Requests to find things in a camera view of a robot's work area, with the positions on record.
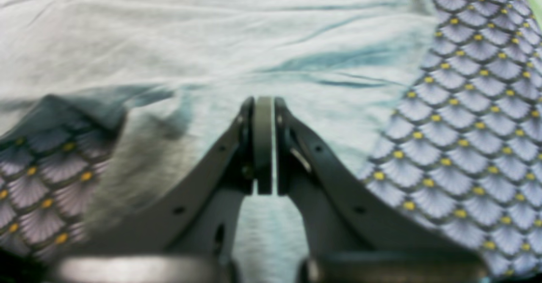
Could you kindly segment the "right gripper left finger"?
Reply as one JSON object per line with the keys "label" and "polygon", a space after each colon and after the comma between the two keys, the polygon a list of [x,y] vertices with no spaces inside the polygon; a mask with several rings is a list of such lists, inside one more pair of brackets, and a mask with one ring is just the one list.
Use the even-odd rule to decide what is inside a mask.
{"label": "right gripper left finger", "polygon": [[240,283],[232,259],[253,182],[271,194],[273,98],[250,97],[196,167],[155,204],[58,258],[57,283]]}

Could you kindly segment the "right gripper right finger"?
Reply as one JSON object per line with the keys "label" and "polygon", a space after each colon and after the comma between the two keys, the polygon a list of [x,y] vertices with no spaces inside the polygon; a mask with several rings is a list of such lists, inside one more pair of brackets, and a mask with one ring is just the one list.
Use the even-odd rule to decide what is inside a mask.
{"label": "right gripper right finger", "polygon": [[301,213],[309,255],[298,283],[485,283],[479,254],[369,191],[285,100],[274,101],[277,190]]}

